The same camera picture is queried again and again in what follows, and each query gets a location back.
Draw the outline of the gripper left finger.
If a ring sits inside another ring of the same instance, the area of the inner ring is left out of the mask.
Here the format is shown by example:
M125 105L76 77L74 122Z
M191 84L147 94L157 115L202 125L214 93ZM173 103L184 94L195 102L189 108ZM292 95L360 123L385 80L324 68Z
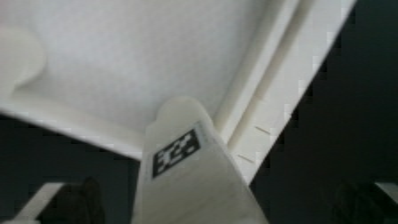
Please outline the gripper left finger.
M5 224L104 224L101 187L92 178L79 183L47 182Z

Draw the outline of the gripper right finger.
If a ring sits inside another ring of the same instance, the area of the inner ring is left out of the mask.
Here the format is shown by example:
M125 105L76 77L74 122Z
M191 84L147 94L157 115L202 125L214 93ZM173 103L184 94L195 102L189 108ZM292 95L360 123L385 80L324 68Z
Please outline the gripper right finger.
M333 224L398 224L398 183L344 182L339 185Z

